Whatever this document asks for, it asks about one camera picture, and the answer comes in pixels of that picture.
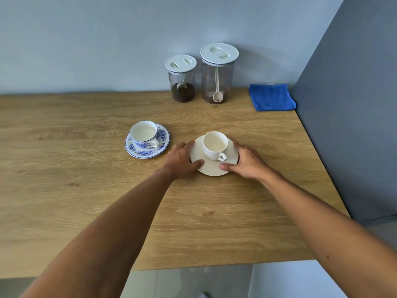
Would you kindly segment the blue floral cup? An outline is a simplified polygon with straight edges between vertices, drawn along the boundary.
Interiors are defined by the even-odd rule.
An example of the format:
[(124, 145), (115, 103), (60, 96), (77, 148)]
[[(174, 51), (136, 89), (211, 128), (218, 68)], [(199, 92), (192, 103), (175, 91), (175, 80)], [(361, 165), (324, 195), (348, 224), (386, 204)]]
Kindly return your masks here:
[(158, 148), (160, 143), (156, 139), (157, 125), (149, 120), (139, 121), (134, 124), (129, 132), (133, 142), (141, 149)]

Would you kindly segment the folded blue cloth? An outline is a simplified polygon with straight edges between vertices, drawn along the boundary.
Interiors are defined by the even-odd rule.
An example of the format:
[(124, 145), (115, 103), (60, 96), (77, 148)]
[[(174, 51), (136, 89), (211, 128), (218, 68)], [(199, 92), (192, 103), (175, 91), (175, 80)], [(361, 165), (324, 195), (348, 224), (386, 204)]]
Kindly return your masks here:
[(296, 102), (288, 91), (287, 84), (250, 84), (249, 95), (258, 112), (291, 111), (297, 108)]

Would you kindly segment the grey cabinet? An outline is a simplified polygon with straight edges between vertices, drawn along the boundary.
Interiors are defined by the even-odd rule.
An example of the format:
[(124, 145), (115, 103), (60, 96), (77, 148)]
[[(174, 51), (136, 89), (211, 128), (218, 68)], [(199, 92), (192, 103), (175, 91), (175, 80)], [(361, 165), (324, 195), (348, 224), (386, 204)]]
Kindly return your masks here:
[(344, 0), (292, 97), (352, 218), (397, 220), (397, 0)]

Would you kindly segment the person's left forearm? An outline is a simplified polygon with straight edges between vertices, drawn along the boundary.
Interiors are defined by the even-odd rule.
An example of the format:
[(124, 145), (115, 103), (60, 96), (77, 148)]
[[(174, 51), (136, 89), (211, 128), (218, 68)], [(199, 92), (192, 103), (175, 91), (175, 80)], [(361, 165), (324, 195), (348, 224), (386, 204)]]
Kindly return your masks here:
[(110, 205), (47, 266), (20, 298), (117, 298), (167, 189), (181, 176), (164, 165)]

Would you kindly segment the short clear jar white lid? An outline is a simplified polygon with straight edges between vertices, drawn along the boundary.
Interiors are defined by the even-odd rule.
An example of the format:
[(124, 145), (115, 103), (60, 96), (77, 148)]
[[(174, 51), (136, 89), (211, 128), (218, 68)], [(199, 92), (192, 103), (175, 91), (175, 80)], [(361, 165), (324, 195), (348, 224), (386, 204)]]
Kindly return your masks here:
[[(174, 55), (166, 60), (165, 66), (173, 100), (186, 103), (194, 99), (196, 64), (196, 59), (186, 54)], [(178, 91), (177, 84), (183, 81), (185, 74), (187, 75), (187, 88)]]

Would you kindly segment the blue floral saucer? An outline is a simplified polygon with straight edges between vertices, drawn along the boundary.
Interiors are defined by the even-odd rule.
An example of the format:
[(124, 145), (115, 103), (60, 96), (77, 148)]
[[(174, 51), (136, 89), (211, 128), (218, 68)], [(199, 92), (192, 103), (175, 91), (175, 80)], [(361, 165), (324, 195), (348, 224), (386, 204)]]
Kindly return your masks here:
[(143, 144), (135, 143), (130, 134), (126, 136), (125, 149), (130, 156), (137, 159), (152, 159), (161, 155), (168, 148), (170, 144), (170, 133), (168, 129), (161, 124), (156, 124), (156, 126), (158, 129), (156, 134), (156, 140), (159, 142), (158, 147), (144, 149)]

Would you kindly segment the long white scoop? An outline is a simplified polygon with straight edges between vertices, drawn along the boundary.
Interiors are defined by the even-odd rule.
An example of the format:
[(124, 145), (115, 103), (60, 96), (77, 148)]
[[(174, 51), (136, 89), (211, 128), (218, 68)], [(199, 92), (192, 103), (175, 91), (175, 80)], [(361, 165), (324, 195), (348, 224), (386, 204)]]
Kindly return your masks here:
[(215, 86), (216, 86), (216, 91), (213, 94), (213, 100), (216, 103), (221, 103), (224, 99), (223, 93), (220, 91), (220, 79), (219, 79), (219, 70), (218, 67), (215, 67)]

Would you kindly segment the person's right forearm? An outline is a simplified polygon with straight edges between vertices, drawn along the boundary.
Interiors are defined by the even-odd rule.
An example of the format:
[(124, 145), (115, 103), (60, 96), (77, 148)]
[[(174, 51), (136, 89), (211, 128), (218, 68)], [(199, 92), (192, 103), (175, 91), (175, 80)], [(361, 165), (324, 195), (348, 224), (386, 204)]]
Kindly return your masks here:
[(258, 179), (347, 297), (397, 298), (397, 251), (280, 173), (265, 168)]

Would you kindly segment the tall clear jar white lid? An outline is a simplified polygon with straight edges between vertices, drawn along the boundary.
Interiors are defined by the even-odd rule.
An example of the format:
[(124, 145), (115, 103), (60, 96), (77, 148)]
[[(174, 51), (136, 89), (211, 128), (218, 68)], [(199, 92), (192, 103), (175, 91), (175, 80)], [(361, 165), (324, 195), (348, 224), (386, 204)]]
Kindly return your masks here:
[[(204, 46), (201, 51), (201, 94), (209, 104), (217, 105), (228, 101), (234, 72), (234, 65), (239, 57), (239, 51), (232, 45), (213, 43)], [(215, 67), (219, 70), (220, 91), (223, 93), (223, 101), (216, 103), (213, 94), (215, 86)]]

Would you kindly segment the plain white saucer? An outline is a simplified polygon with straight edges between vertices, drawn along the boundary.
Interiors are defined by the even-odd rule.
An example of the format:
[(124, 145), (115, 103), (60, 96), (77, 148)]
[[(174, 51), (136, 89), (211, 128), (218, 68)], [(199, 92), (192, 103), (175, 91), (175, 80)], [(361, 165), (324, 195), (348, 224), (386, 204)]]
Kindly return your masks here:
[[(195, 140), (195, 144), (191, 149), (190, 160), (194, 162), (196, 160), (204, 160), (204, 164), (198, 169), (199, 172), (208, 176), (222, 176), (227, 174), (227, 171), (220, 169), (219, 165), (222, 163), (220, 160), (209, 159), (204, 152), (203, 145), (204, 135), (198, 137)], [(226, 148), (225, 154), (227, 156), (226, 164), (236, 165), (239, 162), (239, 153), (236, 150), (232, 140), (228, 138), (228, 147)]]

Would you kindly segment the person's right hand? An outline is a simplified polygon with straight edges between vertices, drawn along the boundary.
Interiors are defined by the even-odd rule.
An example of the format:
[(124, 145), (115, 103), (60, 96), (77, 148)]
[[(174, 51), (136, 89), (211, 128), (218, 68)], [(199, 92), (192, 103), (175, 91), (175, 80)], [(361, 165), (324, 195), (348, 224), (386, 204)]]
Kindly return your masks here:
[(277, 173), (261, 158), (257, 150), (248, 146), (241, 145), (237, 141), (233, 141), (236, 150), (239, 153), (239, 171), (234, 172), (242, 177), (258, 180), (266, 184)]

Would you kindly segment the plain white cup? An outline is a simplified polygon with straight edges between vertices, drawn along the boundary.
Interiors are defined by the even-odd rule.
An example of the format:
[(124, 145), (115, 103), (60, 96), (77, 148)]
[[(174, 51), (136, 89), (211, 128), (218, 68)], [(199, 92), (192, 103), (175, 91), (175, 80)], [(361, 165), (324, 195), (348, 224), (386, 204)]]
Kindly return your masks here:
[(205, 155), (213, 161), (226, 161), (229, 141), (225, 134), (218, 131), (207, 133), (202, 140)]

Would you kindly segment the person's left hand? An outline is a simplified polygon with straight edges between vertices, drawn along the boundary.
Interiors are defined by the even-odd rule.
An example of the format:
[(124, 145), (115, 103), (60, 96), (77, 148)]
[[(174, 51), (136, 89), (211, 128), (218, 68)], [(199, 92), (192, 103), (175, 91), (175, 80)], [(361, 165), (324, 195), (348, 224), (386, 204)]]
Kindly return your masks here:
[(166, 156), (164, 170), (172, 180), (183, 179), (191, 176), (191, 149), (195, 144), (195, 140), (188, 143), (181, 142), (175, 144)]

